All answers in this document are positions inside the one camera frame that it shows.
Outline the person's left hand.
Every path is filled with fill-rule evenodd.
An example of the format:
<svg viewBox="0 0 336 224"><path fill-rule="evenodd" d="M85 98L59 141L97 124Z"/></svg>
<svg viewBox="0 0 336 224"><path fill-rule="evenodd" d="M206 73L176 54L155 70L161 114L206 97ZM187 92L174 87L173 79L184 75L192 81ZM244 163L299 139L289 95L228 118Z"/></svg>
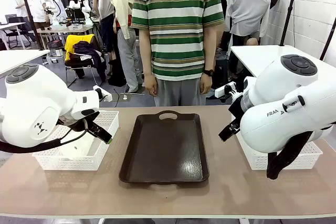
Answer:
<svg viewBox="0 0 336 224"><path fill-rule="evenodd" d="M212 87L212 77L202 74L200 79L200 92L201 94L207 94L209 93L210 89Z"/></svg>

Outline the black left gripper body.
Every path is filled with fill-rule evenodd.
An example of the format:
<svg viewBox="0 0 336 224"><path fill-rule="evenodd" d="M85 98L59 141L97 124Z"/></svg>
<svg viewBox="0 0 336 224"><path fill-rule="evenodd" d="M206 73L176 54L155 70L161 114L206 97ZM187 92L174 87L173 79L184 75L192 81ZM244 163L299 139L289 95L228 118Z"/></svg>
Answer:
<svg viewBox="0 0 336 224"><path fill-rule="evenodd" d="M84 131L85 129L88 129L89 132L99 132L101 130L101 127L94 122L99 114L99 111L93 112L91 114L84 115L83 118L78 120L61 116L57 120L57 125L67 126L75 132Z"/></svg>

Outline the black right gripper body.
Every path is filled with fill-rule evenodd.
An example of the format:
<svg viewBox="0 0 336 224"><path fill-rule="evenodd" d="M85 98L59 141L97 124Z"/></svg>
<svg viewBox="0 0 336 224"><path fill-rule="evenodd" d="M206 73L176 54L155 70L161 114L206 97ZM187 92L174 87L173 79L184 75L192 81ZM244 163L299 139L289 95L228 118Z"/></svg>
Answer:
<svg viewBox="0 0 336 224"><path fill-rule="evenodd" d="M248 96L244 96L243 94L233 99L229 107L229 112L234 116L234 121L237 125L240 125L241 119L247 110Z"/></svg>

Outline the person's right hand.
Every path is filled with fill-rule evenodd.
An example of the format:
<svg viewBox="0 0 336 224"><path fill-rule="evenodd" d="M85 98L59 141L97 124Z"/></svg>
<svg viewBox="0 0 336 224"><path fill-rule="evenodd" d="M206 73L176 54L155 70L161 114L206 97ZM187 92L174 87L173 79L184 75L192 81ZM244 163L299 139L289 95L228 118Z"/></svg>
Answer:
<svg viewBox="0 0 336 224"><path fill-rule="evenodd" d="M157 96L158 85L157 85L156 78L153 74L147 73L144 75L144 84L145 84L146 90L149 92L150 95L154 97Z"/></svg>

